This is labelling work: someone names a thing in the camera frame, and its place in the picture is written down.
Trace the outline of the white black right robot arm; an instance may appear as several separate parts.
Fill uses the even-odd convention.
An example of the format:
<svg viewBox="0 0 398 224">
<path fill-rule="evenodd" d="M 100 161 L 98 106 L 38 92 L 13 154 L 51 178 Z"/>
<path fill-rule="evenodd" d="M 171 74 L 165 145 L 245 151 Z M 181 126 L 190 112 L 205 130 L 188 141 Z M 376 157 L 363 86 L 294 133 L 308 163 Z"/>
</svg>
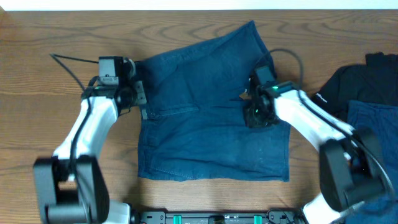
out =
<svg viewBox="0 0 398 224">
<path fill-rule="evenodd" d="M 370 129 L 355 129 L 334 118 L 296 84 L 278 83 L 267 66 L 255 69 L 249 82 L 252 103 L 244 108 L 246 126 L 265 128 L 284 121 L 318 151 L 321 192 L 294 215 L 295 223 L 338 223 L 373 200 L 395 197 Z"/>
</svg>

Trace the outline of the black garment on right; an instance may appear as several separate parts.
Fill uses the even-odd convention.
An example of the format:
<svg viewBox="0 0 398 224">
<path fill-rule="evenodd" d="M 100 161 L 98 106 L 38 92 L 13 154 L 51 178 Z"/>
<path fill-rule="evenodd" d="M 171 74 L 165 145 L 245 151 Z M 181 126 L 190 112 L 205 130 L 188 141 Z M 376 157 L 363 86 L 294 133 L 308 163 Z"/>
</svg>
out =
<svg viewBox="0 0 398 224">
<path fill-rule="evenodd" d="M 397 106 L 397 55 L 379 52 L 365 59 L 339 68 L 311 100 L 343 121 L 351 100 Z"/>
</svg>

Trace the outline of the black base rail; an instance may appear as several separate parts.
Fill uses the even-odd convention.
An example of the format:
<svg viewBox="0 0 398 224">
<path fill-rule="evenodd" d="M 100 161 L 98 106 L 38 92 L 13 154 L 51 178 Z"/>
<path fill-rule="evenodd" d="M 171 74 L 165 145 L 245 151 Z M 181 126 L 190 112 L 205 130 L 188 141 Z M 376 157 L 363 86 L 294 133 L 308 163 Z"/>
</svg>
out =
<svg viewBox="0 0 398 224">
<path fill-rule="evenodd" d="M 272 209 L 265 213 L 133 213 L 131 224 L 306 224 L 300 211 Z"/>
</svg>

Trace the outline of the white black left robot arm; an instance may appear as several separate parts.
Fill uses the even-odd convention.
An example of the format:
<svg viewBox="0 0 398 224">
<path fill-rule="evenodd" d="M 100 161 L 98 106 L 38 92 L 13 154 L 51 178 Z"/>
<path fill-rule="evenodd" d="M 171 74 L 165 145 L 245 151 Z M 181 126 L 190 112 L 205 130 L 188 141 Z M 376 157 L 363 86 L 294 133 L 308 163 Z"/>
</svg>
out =
<svg viewBox="0 0 398 224">
<path fill-rule="evenodd" d="M 138 223 L 127 203 L 111 200 L 98 164 L 109 130 L 131 108 L 147 102 L 136 65 L 104 56 L 99 74 L 81 85 L 81 108 L 65 140 L 33 165 L 42 223 Z"/>
</svg>

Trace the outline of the dark blue denim shorts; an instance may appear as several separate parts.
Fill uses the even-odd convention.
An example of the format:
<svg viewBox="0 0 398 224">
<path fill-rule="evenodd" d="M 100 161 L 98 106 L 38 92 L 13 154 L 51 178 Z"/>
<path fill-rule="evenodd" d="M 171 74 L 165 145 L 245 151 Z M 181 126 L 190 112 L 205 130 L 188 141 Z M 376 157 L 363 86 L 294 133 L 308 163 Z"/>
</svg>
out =
<svg viewBox="0 0 398 224">
<path fill-rule="evenodd" d="M 138 174 L 152 180 L 289 180 L 290 125 L 249 128 L 241 95 L 273 61 L 254 22 L 215 39 L 137 62 Z"/>
</svg>

